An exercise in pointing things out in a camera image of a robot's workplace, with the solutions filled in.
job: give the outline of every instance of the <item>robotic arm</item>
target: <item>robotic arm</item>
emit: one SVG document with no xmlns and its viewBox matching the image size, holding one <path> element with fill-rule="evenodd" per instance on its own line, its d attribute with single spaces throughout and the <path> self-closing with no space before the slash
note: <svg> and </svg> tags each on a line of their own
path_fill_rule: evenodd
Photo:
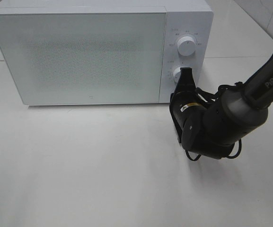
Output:
<svg viewBox="0 0 273 227">
<path fill-rule="evenodd" d="M 273 102 L 273 55 L 244 84 L 220 85 L 216 94 L 196 88 L 191 68 L 181 68 L 181 76 L 171 94 L 170 113 L 178 142 L 188 158 L 201 155 L 220 159 L 236 158 L 241 138 L 262 125 Z M 235 142 L 238 152 L 230 156 Z M 198 154 L 195 159 L 190 152 Z"/>
</svg>

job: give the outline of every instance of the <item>power knob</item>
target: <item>power knob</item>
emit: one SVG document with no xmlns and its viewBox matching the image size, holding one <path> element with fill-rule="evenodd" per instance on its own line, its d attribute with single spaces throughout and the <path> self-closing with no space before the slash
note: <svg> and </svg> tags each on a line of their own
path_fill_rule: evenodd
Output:
<svg viewBox="0 0 273 227">
<path fill-rule="evenodd" d="M 174 78 L 174 82 L 177 83 L 179 78 L 180 78 L 180 67 L 176 68 L 174 71 L 173 71 L 173 78 Z"/>
<path fill-rule="evenodd" d="M 195 47 L 196 47 L 196 42 L 190 36 L 181 37 L 177 41 L 177 49 L 182 56 L 189 56 L 193 54 L 195 51 Z"/>
</svg>

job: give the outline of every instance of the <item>microwave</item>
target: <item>microwave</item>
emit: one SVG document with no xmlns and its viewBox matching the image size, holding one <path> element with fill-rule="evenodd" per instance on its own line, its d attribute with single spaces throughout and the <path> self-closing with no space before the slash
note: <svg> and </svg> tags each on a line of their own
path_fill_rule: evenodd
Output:
<svg viewBox="0 0 273 227">
<path fill-rule="evenodd" d="M 169 103 L 212 19 L 204 0 L 2 0 L 0 50 L 26 105 Z"/>
</svg>

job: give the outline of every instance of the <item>microwave glass window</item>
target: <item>microwave glass window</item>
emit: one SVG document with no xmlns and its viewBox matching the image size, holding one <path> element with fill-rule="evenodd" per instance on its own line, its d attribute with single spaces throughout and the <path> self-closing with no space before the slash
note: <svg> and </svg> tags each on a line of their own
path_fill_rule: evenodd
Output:
<svg viewBox="0 0 273 227">
<path fill-rule="evenodd" d="M 159 101 L 165 13 L 0 16 L 27 105 Z"/>
</svg>

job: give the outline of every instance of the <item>white table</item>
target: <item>white table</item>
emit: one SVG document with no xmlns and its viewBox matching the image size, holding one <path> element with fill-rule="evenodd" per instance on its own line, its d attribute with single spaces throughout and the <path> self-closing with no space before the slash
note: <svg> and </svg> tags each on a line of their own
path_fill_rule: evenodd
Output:
<svg viewBox="0 0 273 227">
<path fill-rule="evenodd" d="M 245 81 L 273 40 L 232 0 L 198 86 Z M 237 159 L 187 160 L 167 105 L 28 107 L 0 53 L 0 227 L 273 227 L 273 104 Z"/>
</svg>

